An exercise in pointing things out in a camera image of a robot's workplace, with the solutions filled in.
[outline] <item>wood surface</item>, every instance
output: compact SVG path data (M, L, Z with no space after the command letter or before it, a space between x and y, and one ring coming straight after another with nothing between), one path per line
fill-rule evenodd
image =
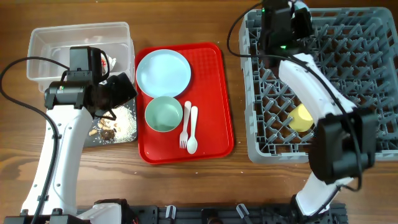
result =
M145 47L214 42L224 53L236 146L222 159L151 166L138 155L137 143L85 148L80 162L76 202L88 208L96 200L126 198L131 205L260 205L287 203L305 184L308 164L253 164L247 155L244 81L239 59L228 53L226 36L233 21L255 1L3 1L0 5L0 69L26 57L36 27L125 21L136 53ZM308 0L310 7L389 8L396 21L398 2ZM238 27L231 39L238 49ZM26 78L26 64L7 72L4 91L44 110L43 94ZM18 215L36 172L44 140L39 115L0 96L0 223ZM359 193L343 190L350 223L398 223L398 163L378 162L364 174Z

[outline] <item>red tray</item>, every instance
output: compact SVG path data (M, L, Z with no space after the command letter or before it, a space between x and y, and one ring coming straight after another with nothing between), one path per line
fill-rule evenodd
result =
M158 133L148 126L144 112L152 98L137 86L138 148L141 158L150 164L165 164L227 156L234 147L234 136L221 50L213 43L151 47L138 53L136 65L147 54L159 49L174 50L191 65L190 84L175 98L182 106L189 100L192 106L198 107L195 133L198 149L191 155L186 149L180 148L182 122L168 133Z

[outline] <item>green bowl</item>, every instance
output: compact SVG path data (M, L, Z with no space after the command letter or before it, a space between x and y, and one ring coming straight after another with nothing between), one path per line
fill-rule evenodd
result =
M145 121L155 131L168 132L175 129L182 120L180 102L169 96L154 98L145 109Z

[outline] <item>white spoon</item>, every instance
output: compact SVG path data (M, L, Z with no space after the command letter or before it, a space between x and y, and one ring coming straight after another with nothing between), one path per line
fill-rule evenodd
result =
M198 108L192 106L191 108L191 137L187 142L187 149L189 154L194 154L198 148L198 141L195 139L195 129L197 127Z

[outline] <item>plate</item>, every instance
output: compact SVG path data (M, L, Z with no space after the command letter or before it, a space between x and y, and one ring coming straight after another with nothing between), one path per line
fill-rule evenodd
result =
M190 79L191 67L187 59L173 50L153 51L137 67L139 88L153 98L179 95Z

